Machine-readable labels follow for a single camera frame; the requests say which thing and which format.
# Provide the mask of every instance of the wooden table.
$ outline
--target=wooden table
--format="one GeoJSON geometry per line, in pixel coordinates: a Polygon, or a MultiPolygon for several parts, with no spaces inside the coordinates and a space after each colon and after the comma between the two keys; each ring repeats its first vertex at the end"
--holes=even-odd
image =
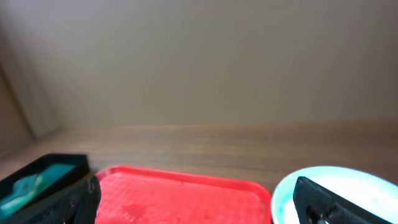
{"type": "Polygon", "coordinates": [[[269,190],[308,166],[353,167],[398,184],[398,122],[130,126],[58,131],[0,157],[0,178],[50,152],[91,166],[145,166],[255,180],[269,190]]]}

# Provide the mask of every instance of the white wall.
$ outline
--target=white wall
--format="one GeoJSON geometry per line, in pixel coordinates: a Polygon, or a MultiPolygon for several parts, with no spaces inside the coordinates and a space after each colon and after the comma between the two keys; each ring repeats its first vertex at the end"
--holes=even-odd
{"type": "Polygon", "coordinates": [[[0,5],[62,127],[398,118],[396,0],[0,5]]]}

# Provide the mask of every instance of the red tray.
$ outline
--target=red tray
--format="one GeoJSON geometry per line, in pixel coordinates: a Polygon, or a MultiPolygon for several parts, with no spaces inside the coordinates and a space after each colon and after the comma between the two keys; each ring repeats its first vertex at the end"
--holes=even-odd
{"type": "Polygon", "coordinates": [[[130,166],[97,177],[96,224],[271,224],[271,195],[255,182],[130,166]]]}

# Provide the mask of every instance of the teal plate rim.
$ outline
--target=teal plate rim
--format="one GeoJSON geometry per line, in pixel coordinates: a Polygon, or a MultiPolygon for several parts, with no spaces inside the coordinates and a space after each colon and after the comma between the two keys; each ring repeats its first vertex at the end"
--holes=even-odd
{"type": "MultiPolygon", "coordinates": [[[[338,166],[307,167],[290,173],[289,175],[284,177],[275,188],[271,200],[271,214],[274,224],[285,224],[283,208],[284,205],[293,197],[295,183],[299,176],[306,176],[309,179],[311,179],[314,177],[321,177],[326,175],[333,175],[333,176],[340,175],[347,178],[363,180],[372,184],[376,183],[375,185],[377,185],[377,187],[379,187],[379,189],[381,189],[383,192],[389,192],[393,197],[398,199],[398,186],[380,177],[368,174],[367,172],[346,168],[346,167],[338,167],[338,166]]],[[[381,214],[377,213],[375,213],[375,215],[379,215],[380,217],[385,218],[387,221],[391,223],[398,223],[398,220],[396,219],[393,220],[387,219],[386,217],[383,217],[381,216],[381,214]]]]}

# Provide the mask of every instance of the white plate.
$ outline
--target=white plate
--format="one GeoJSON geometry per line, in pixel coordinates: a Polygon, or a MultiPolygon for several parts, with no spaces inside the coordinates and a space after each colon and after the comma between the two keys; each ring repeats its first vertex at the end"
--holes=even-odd
{"type": "Polygon", "coordinates": [[[320,166],[300,169],[279,182],[272,195],[274,224],[299,224],[293,203],[298,177],[304,176],[363,209],[398,224],[398,186],[379,177],[342,167],[320,166]]]}

